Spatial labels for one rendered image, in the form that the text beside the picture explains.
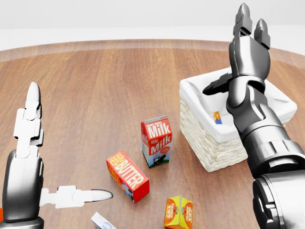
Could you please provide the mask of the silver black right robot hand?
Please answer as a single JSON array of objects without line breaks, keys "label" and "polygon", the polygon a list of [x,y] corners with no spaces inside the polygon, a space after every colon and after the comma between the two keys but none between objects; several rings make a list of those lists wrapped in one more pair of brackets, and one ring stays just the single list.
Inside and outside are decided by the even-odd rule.
[{"label": "silver black right robot hand", "polygon": [[252,20],[249,7],[242,3],[235,18],[234,38],[229,45],[229,59],[232,72],[222,75],[211,82],[203,94],[212,95],[229,91],[229,84],[235,79],[254,77],[254,85],[264,91],[264,80],[270,72],[270,36],[268,27],[263,19],[256,25],[254,36],[251,37]]}]

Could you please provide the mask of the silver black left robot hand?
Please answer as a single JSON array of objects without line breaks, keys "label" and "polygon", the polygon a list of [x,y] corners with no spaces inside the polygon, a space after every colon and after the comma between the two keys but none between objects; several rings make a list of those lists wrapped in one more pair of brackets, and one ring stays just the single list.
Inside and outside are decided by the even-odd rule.
[{"label": "silver black left robot hand", "polygon": [[9,154],[2,195],[3,221],[20,222],[39,217],[40,207],[54,204],[56,208],[81,207],[86,202],[111,199],[107,190],[82,191],[76,186],[59,186],[55,193],[43,187],[43,160],[39,147],[43,145],[41,127],[41,92],[31,82],[25,107],[17,110],[14,137],[17,148]]}]

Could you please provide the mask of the white wicker basket cloth liner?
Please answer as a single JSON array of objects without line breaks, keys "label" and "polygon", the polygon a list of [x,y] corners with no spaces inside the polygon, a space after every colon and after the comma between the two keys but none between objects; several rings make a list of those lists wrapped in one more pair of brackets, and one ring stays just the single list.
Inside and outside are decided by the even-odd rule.
[{"label": "white wicker basket cloth liner", "polygon": [[[227,93],[203,94],[203,89],[222,75],[225,68],[180,82],[180,128],[201,164],[208,172],[248,161],[248,154],[226,109]],[[268,106],[281,124],[287,124],[297,111],[297,105],[271,82],[265,82]],[[222,125],[217,125],[209,113],[219,111]]]}]

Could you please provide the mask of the small orange blue box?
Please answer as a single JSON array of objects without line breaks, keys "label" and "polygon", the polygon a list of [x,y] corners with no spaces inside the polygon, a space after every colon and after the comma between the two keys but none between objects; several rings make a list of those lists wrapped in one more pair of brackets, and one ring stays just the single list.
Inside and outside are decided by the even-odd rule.
[{"label": "small orange blue box", "polygon": [[214,120],[217,125],[222,125],[222,120],[219,111],[209,113],[209,116]]}]

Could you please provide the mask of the white blue printed box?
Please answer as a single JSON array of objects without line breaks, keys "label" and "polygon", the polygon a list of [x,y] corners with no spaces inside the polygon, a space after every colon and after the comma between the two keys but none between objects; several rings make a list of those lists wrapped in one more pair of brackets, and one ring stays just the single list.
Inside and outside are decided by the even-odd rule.
[{"label": "white blue printed box", "polygon": [[105,219],[98,212],[91,217],[92,222],[98,229],[117,229],[112,223]]}]

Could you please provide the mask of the red orange butter box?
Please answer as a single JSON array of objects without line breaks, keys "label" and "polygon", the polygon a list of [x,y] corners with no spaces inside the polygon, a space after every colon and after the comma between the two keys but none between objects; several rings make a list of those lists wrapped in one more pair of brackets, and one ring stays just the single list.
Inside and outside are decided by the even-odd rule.
[{"label": "red orange butter box", "polygon": [[111,177],[134,202],[138,202],[150,191],[148,177],[124,153],[119,151],[106,160]]}]

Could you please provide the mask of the red white milk carton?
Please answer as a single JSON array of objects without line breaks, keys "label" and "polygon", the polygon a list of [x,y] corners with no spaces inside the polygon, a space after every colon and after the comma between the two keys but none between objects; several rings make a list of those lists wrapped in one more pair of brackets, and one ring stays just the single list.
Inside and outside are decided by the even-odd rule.
[{"label": "red white milk carton", "polygon": [[142,153],[149,168],[170,160],[172,130],[167,115],[141,122]]}]

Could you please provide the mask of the orange juice carton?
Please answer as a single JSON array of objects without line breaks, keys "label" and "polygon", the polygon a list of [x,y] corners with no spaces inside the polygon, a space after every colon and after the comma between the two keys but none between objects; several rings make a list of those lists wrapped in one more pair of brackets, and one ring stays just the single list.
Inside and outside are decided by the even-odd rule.
[{"label": "orange juice carton", "polygon": [[181,195],[166,201],[164,229],[193,229],[193,202]]}]

